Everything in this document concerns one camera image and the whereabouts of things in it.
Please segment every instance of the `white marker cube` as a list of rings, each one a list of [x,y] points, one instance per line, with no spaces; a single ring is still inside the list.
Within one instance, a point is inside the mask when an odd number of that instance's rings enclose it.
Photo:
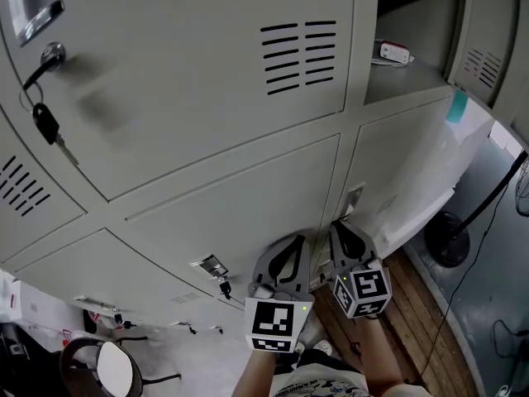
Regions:
[[[245,335],[250,348],[292,353],[312,302],[275,299],[245,300]]]
[[[381,313],[391,299],[391,283],[383,269],[352,270],[336,277],[333,294],[347,318]]]

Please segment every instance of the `blue-gray floor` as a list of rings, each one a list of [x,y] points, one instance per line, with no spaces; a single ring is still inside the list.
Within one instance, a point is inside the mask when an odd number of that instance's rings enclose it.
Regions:
[[[455,195],[443,210],[465,218],[485,199],[507,173],[513,158],[489,139],[461,177]],[[496,218],[484,240],[479,259],[454,297],[452,310],[470,344],[487,396],[509,382],[513,360],[496,356],[491,327],[496,319],[513,330],[529,328],[529,218],[515,209],[517,176],[498,206]],[[493,214],[493,202],[470,226],[469,258],[461,266],[446,269],[430,258],[421,234],[412,245],[448,300],[461,276],[472,263],[479,242]],[[517,349],[517,339],[498,327],[498,346],[503,352]],[[529,384],[529,376],[522,380]]]

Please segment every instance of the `black fan base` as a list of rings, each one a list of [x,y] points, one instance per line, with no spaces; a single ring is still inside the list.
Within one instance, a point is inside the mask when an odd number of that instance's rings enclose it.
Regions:
[[[453,231],[460,224],[461,220],[453,213],[439,212],[424,229],[424,238],[431,257],[444,267],[459,266],[469,255],[469,232],[464,229],[457,237],[453,237]]]

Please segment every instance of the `chair leg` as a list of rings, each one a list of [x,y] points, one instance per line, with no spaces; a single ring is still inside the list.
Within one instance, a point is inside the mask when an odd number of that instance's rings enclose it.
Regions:
[[[167,380],[172,380],[174,378],[182,379],[182,376],[180,374],[176,375],[170,375],[170,376],[164,376],[163,378],[159,378],[158,380],[141,380],[141,383],[143,385],[149,385],[149,384],[158,384],[159,382],[164,382]]]
[[[115,342],[117,342],[119,345],[121,345],[122,342],[124,342],[124,341],[146,341],[148,339],[149,338],[147,338],[147,337],[123,337],[123,338],[118,338]]]

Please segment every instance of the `white t-shirt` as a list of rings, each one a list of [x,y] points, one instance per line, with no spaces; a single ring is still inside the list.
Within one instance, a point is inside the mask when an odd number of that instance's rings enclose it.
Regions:
[[[363,375],[357,372],[337,371],[324,365],[311,364],[300,366],[290,374],[274,376],[270,396],[370,397],[370,394]],[[431,396],[420,386],[397,385],[386,391],[383,397]]]

